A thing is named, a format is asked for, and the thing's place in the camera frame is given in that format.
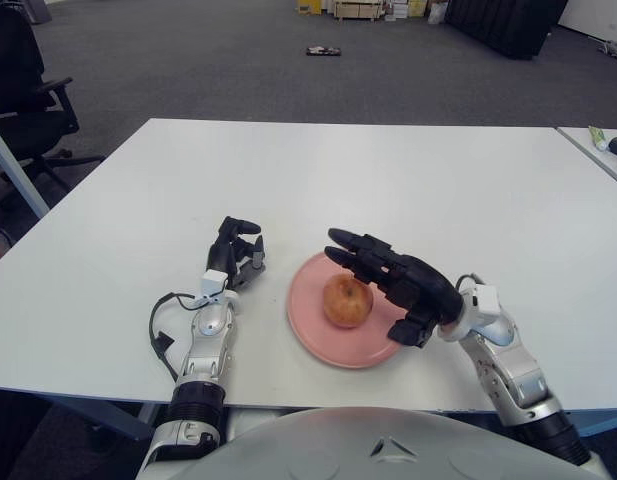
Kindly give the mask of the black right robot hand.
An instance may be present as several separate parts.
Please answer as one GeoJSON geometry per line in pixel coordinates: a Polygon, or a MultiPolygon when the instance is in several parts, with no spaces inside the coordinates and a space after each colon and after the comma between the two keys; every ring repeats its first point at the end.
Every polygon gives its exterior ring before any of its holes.
{"type": "Polygon", "coordinates": [[[463,300],[457,289],[435,268],[410,255],[398,254],[392,246],[371,235],[331,228],[335,246],[325,255],[352,272],[354,278],[374,284],[393,305],[405,310],[391,326],[387,337],[404,346],[422,348],[437,326],[460,319],[463,300]]]}

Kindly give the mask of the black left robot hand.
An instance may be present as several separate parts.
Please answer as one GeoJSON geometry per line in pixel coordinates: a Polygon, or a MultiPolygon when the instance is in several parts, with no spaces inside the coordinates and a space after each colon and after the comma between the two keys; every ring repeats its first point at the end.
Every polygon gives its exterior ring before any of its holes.
{"type": "Polygon", "coordinates": [[[207,257],[207,270],[227,274],[226,288],[238,291],[265,271],[261,227],[226,216],[207,257]]]}

